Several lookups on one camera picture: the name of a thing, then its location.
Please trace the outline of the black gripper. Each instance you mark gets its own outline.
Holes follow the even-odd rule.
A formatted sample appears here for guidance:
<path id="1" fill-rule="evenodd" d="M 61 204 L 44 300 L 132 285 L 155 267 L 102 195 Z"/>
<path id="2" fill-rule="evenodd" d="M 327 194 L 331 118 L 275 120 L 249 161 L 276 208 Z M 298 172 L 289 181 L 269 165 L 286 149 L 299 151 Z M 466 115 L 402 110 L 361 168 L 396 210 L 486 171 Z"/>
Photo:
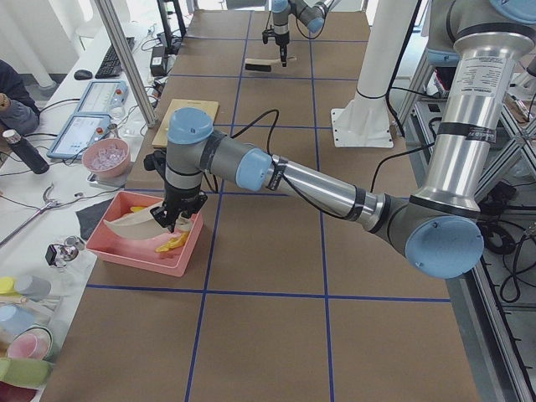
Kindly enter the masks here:
<path id="1" fill-rule="evenodd" d="M 156 171 L 164 182 L 164 200 L 162 205 L 151 208 L 150 213 L 154 220 L 170 233 L 175 230 L 175 222 L 180 216 L 189 219 L 199 212 L 208 197 L 200 189 L 200 183 L 191 184 L 181 180 L 200 178 L 201 171 L 195 174 L 181 175 L 167 165 L 165 151 L 154 151 L 144 157 L 144 168 L 147 171 Z"/>
<path id="2" fill-rule="evenodd" d="M 290 43 L 290 33 L 288 25 L 275 25 L 266 28 L 262 32 L 262 42 L 267 44 L 269 38 L 274 38 L 276 44 L 279 45 L 281 66 L 287 66 L 287 45 Z"/>

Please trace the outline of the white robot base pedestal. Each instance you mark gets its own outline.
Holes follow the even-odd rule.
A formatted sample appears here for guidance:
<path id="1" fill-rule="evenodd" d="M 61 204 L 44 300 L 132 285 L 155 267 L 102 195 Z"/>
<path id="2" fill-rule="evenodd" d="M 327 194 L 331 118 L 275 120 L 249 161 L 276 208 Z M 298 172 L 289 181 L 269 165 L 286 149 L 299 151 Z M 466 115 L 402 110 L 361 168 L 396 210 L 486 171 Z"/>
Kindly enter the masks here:
<path id="1" fill-rule="evenodd" d="M 386 96 L 419 8 L 418 1 L 378 3 L 355 96 L 345 108 L 331 110 L 336 147 L 393 146 Z"/>

